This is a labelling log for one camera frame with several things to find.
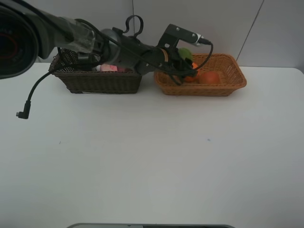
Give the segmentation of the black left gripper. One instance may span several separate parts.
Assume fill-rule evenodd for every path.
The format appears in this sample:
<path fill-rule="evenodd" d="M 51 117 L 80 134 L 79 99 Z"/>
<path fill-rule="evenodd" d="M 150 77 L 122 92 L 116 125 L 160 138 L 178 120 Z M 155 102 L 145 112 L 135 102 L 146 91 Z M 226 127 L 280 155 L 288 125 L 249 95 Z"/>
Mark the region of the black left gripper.
<path fill-rule="evenodd" d="M 157 61 L 157 69 L 166 72 L 173 82 L 183 82 L 186 76 L 196 76 L 198 71 L 193 69 L 193 62 L 189 58 L 181 58 L 178 48 L 157 47 L 163 58 Z"/>

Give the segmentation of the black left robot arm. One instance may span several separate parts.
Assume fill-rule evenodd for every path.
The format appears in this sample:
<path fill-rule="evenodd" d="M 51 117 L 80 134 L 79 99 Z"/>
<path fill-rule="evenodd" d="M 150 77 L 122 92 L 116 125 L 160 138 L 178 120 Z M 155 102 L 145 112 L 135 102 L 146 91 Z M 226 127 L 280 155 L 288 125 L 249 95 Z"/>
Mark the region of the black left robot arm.
<path fill-rule="evenodd" d="M 171 76 L 196 75 L 177 49 L 179 41 L 198 44 L 199 35 L 169 25 L 157 46 L 142 43 L 117 28 L 98 30 L 83 19 L 66 19 L 39 10 L 23 0 L 0 3 L 0 77 L 19 76 L 35 60 L 48 58 L 54 48 L 95 56 L 71 67 L 93 67 L 103 63 L 130 68 L 144 75 L 160 70 Z"/>

